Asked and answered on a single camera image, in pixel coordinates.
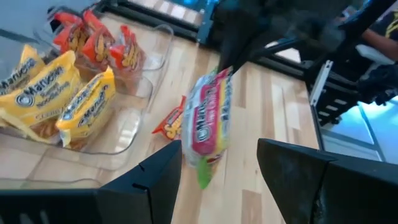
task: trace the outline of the yellow noodle package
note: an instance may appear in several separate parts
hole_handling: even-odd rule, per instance
[[[0,118],[35,141],[59,141],[57,118],[82,87],[75,59],[65,52],[24,88],[0,96]]]
[[[87,145],[88,138],[94,137],[112,115],[115,93],[109,67],[77,93],[56,124],[64,147],[79,151]]]
[[[37,54],[36,49],[25,45],[22,50],[21,59],[17,67],[9,77],[0,80],[0,96],[6,95],[13,90],[23,88],[30,79],[34,78],[45,66],[43,60]],[[7,124],[0,119],[0,127]]]

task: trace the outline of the maruchan logo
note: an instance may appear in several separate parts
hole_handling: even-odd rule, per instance
[[[196,142],[203,142],[206,141],[207,139],[209,139],[211,136],[211,130],[208,126],[197,130],[197,134],[196,134]]]
[[[22,107],[31,107],[35,103],[35,97],[31,95],[20,94],[16,98],[16,103]]]
[[[211,129],[206,123],[206,107],[208,104],[208,97],[213,94],[213,89],[206,92],[203,102],[198,107],[197,123],[196,123],[196,140],[203,142],[210,138]]]
[[[89,84],[87,85],[86,89],[83,90],[71,103],[70,106],[65,110],[62,115],[62,119],[65,121],[69,121],[73,118],[73,114],[75,110],[81,105],[87,96],[90,95],[91,89],[95,86],[95,84],[103,77],[103,75],[98,75],[95,77]]]
[[[0,81],[0,96],[8,93],[11,86],[16,86],[25,77],[31,68],[36,65],[36,61],[32,58],[28,58],[25,63],[23,63],[19,69],[14,71],[10,77]]]
[[[24,88],[22,93],[17,96],[16,103],[22,107],[33,106],[35,96],[50,86],[63,72],[64,69],[62,67],[57,67],[37,83]]]
[[[79,121],[78,127],[88,124],[91,117],[95,117],[101,112],[101,110],[104,108],[105,91],[108,89],[108,87],[109,85],[105,85],[102,87],[102,90],[95,100],[93,106],[87,109],[87,111],[83,115],[83,118]]]

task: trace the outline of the white chair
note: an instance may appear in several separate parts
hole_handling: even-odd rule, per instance
[[[373,64],[369,67],[366,73],[361,78],[367,78],[372,70],[377,69],[380,65],[393,65],[395,61],[384,56],[380,51],[369,47],[367,45],[359,44],[355,47],[360,56],[370,59]]]

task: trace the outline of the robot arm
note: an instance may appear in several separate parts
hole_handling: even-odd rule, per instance
[[[234,71],[248,60],[288,49],[295,44],[316,45],[333,51],[345,38],[331,21],[353,0],[333,1],[328,12],[313,0],[224,0],[216,9],[224,20],[219,70],[229,66]],[[272,48],[265,46],[288,34],[290,41]]]

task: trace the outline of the small snack bag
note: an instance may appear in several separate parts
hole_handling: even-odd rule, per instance
[[[182,96],[180,106],[174,108],[169,115],[154,129],[152,134],[162,133],[166,138],[178,140],[181,138],[181,123],[182,123],[182,112],[185,106],[185,100],[187,97]]]

